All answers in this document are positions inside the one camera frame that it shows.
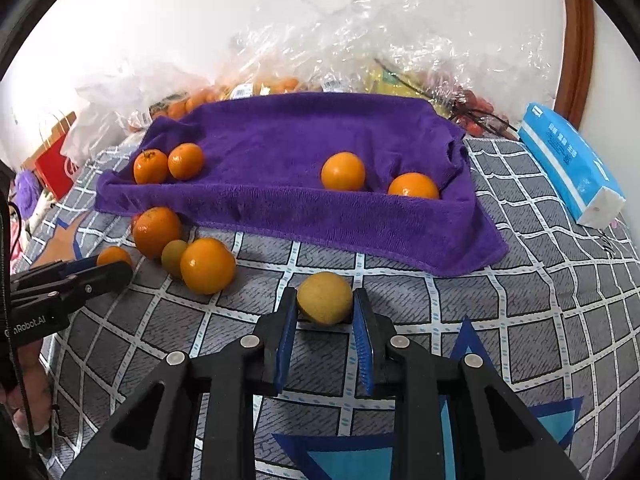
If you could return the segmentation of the person's left hand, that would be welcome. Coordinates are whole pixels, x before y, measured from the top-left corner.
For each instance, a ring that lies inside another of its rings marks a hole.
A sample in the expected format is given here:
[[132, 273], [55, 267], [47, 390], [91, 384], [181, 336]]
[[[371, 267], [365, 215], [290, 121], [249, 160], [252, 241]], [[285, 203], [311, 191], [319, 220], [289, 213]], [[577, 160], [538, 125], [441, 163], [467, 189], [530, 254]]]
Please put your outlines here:
[[[39, 361], [42, 345], [43, 340], [40, 339], [23, 346], [18, 349], [18, 356], [32, 414], [35, 441], [39, 451], [47, 453], [51, 448], [52, 396], [48, 375]], [[21, 389], [16, 387], [11, 392], [1, 390], [1, 403], [8, 410], [24, 445], [28, 445], [28, 425]]]

